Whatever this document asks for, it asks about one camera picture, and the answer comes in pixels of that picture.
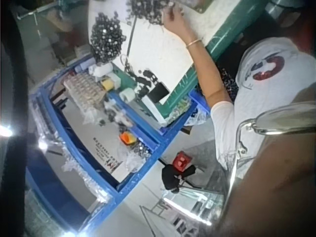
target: black cloth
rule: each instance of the black cloth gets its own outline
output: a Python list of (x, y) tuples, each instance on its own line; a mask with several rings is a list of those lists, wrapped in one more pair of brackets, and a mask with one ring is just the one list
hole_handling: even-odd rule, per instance
[(178, 178), (181, 175), (182, 179), (185, 179), (196, 172), (196, 167), (191, 165), (189, 168), (183, 172), (177, 170), (173, 165), (166, 165), (161, 172), (162, 182), (166, 190), (173, 190), (180, 186), (180, 179)]

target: orange object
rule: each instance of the orange object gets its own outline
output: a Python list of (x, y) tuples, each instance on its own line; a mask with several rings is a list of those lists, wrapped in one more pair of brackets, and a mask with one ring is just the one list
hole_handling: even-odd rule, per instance
[(122, 133), (119, 138), (122, 142), (124, 142), (125, 145), (131, 145), (137, 141), (137, 138), (130, 132)]
[(192, 158), (190, 156), (185, 154), (183, 151), (180, 151), (173, 160), (172, 165), (180, 172), (183, 172), (191, 161)]

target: blue rack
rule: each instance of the blue rack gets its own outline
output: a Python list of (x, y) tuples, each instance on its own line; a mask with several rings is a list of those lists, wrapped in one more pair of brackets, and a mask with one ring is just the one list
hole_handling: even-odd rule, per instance
[[(152, 128), (145, 120), (143, 120), (132, 108), (125, 104), (115, 92), (110, 92), (109, 97), (115, 99), (117, 106), (126, 111), (126, 116), (133, 121), (134, 126), (130, 131), (136, 135), (151, 151), (152, 155), (143, 167), (134, 174), (130, 174), (122, 183), (113, 185), (107, 176), (103, 176), (96, 171), (94, 166), (89, 162), (89, 157), (85, 147), (76, 142), (77, 136), (71, 131), (71, 128), (65, 125), (66, 123), (56, 111), (55, 106), (50, 101), (50, 95), (56, 81), (66, 73), (73, 71), (74, 67), (89, 58), (85, 57), (73, 63), (71, 66), (63, 69), (51, 80), (41, 86), (36, 94), (30, 96), (31, 101), (41, 100), (42, 107), (50, 119), (50, 125), (54, 127), (59, 136), (65, 143), (65, 146), (81, 165), (81, 167), (88, 173), (88, 175), (108, 194), (113, 198), (103, 207), (94, 211), (91, 215), (71, 196), (63, 184), (54, 175), (51, 167), (45, 162), (44, 156), (37, 154), (30, 155), (28, 158), (28, 166), (26, 172), (26, 179), (28, 184), (39, 197), (47, 210), (55, 217), (56, 221), (66, 231), (71, 231), (75, 235), (85, 232), (90, 233), (94, 231), (115, 208), (124, 200), (124, 198), (133, 190), (138, 182), (145, 176), (155, 162), (161, 157), (163, 152), (169, 146), (171, 141), (178, 134), (180, 129), (184, 126), (190, 115), (197, 107), (195, 101), (192, 102), (189, 110), (178, 118), (168, 128), (163, 128), (157, 131)], [(58, 201), (53, 197), (60, 194), (62, 198)]]

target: white tabletop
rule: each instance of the white tabletop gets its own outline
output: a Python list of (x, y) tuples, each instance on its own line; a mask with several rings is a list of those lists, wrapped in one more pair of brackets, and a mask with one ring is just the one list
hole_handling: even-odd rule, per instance
[[(240, 0), (214, 0), (203, 14), (185, 6), (183, 9), (192, 28), (202, 39), (204, 45), (207, 45), (239, 2)], [(121, 53), (126, 54), (132, 30), (125, 20), (128, 16), (126, 10), (126, 0), (106, 0), (105, 2), (90, 0), (89, 36), (98, 12), (113, 17), (114, 11), (117, 11), (123, 34), (127, 36)], [(193, 63), (184, 43), (177, 36), (162, 26), (151, 25), (144, 19), (137, 19), (129, 61), (136, 74), (139, 70), (149, 69), (170, 92), (176, 88)], [(119, 57), (113, 62), (122, 70), (124, 69)], [(160, 102), (164, 104), (169, 95)]]

